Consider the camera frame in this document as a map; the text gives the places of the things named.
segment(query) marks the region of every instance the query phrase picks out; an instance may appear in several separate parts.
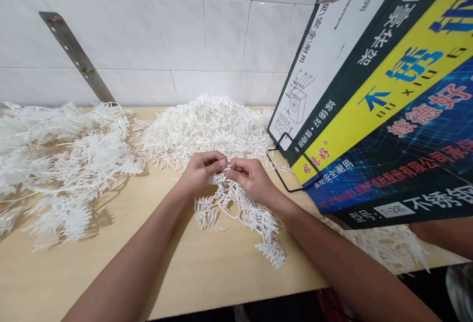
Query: metal bracket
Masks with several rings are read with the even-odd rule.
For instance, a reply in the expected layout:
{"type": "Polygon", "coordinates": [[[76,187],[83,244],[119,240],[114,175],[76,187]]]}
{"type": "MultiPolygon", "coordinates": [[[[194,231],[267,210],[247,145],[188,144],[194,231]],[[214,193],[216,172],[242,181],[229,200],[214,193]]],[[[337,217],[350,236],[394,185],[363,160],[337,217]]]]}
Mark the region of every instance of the metal bracket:
{"type": "Polygon", "coordinates": [[[90,62],[64,18],[56,12],[39,12],[39,15],[99,100],[102,102],[115,102],[112,93],[110,93],[102,81],[99,73],[90,62]]]}
{"type": "Polygon", "coordinates": [[[284,188],[286,188],[286,190],[287,190],[289,193],[294,193],[294,192],[299,192],[299,191],[304,191],[304,192],[305,192],[307,189],[310,188],[310,186],[311,186],[312,184],[314,184],[314,183],[316,183],[316,182],[318,182],[319,180],[322,179],[322,173],[320,173],[320,171],[319,171],[319,169],[317,168],[317,166],[314,165],[314,163],[313,163],[311,160],[309,160],[309,157],[307,157],[307,155],[305,154],[305,152],[299,147],[299,145],[294,141],[294,139],[291,137],[291,135],[289,135],[287,132],[285,132],[285,133],[283,133],[283,134],[281,135],[281,137],[280,137],[279,141],[277,142],[275,148],[269,149],[269,150],[266,151],[266,156],[267,156],[268,159],[270,160],[271,164],[274,166],[274,170],[276,171],[276,174],[277,174],[277,176],[279,177],[279,179],[281,180],[281,182],[282,182],[284,188]],[[296,146],[296,148],[299,150],[299,152],[302,153],[302,155],[305,157],[305,159],[309,162],[309,164],[312,166],[312,168],[314,168],[315,171],[317,172],[317,174],[319,175],[318,177],[317,177],[317,176],[313,177],[314,180],[311,181],[305,188],[302,187],[302,188],[297,188],[297,189],[289,190],[289,188],[287,188],[286,183],[284,183],[284,181],[282,180],[281,175],[280,175],[279,172],[277,171],[276,166],[274,166],[274,164],[272,163],[271,157],[270,157],[270,155],[269,155],[269,153],[268,153],[269,151],[276,151],[276,150],[278,149],[278,147],[279,147],[279,144],[280,144],[282,138],[285,137],[285,136],[288,137],[288,138],[291,140],[291,143],[292,143],[294,146],[296,146]]]}

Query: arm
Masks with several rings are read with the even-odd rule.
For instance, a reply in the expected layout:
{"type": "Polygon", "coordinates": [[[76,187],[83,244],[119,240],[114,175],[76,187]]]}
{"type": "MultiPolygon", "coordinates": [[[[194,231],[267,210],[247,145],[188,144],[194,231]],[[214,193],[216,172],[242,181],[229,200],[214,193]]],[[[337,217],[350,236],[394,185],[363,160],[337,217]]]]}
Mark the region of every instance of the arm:
{"type": "Polygon", "coordinates": [[[246,194],[272,210],[364,321],[440,321],[398,278],[281,193],[258,160],[233,159],[226,172],[246,194]]]}
{"type": "Polygon", "coordinates": [[[176,185],[63,321],[138,321],[180,213],[209,177],[226,166],[227,158],[220,152],[193,155],[176,185]]]}
{"type": "Polygon", "coordinates": [[[473,260],[473,218],[434,220],[410,224],[422,241],[473,260]]]}

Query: yellow label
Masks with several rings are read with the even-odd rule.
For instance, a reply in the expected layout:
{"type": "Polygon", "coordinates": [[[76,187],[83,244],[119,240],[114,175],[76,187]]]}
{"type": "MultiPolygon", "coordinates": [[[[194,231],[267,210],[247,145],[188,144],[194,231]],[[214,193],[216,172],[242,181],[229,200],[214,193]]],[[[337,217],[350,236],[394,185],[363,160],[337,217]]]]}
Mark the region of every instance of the yellow label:
{"type": "MultiPolygon", "coordinates": [[[[470,10],[468,3],[468,0],[436,0],[431,5],[307,148],[307,156],[315,157],[321,162],[317,166],[319,170],[330,165],[473,56],[471,31],[448,32],[437,28],[435,32],[429,29],[435,22],[437,27],[445,25],[448,22],[445,20],[447,11],[456,10],[459,6],[463,10],[470,10]]],[[[470,18],[467,19],[469,23],[473,23],[470,18]]],[[[462,21],[459,18],[450,20],[462,21]]],[[[307,160],[302,156],[292,167],[301,183],[306,183],[316,175],[307,164],[307,160]]]]}

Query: pile of white plastic parts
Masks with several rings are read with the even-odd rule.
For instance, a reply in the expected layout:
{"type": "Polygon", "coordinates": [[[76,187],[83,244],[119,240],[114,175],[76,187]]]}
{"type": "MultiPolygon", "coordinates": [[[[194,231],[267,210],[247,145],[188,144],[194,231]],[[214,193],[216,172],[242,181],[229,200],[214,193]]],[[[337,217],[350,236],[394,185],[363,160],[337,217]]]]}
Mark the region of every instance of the pile of white plastic parts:
{"type": "MultiPolygon", "coordinates": [[[[170,107],[152,123],[109,104],[90,111],[73,104],[6,105],[0,118],[0,235],[21,215],[33,216],[23,230],[37,236],[35,249],[83,238],[96,199],[122,185],[126,175],[142,173],[147,161],[182,172],[192,154],[220,151],[228,159],[259,159],[274,170],[266,158],[274,147],[266,131],[271,111],[260,113],[228,97],[200,97],[170,107]]],[[[256,248],[281,267],[286,254],[274,215],[224,174],[209,184],[217,186],[215,194],[197,198],[194,205],[199,227],[226,230],[216,224],[223,212],[260,234],[256,248]]],[[[344,231],[324,221],[395,274],[418,263],[427,268],[425,251],[406,225],[344,231]]]]}

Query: cardboard box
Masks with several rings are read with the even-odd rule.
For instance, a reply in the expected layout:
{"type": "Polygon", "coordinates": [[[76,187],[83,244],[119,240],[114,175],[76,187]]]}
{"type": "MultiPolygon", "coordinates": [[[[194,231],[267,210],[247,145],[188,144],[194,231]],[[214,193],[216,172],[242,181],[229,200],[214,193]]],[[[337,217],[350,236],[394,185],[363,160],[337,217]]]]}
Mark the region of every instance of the cardboard box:
{"type": "Polygon", "coordinates": [[[295,139],[281,152],[322,214],[351,228],[473,215],[472,33],[473,0],[315,6],[268,131],[295,139]]]}

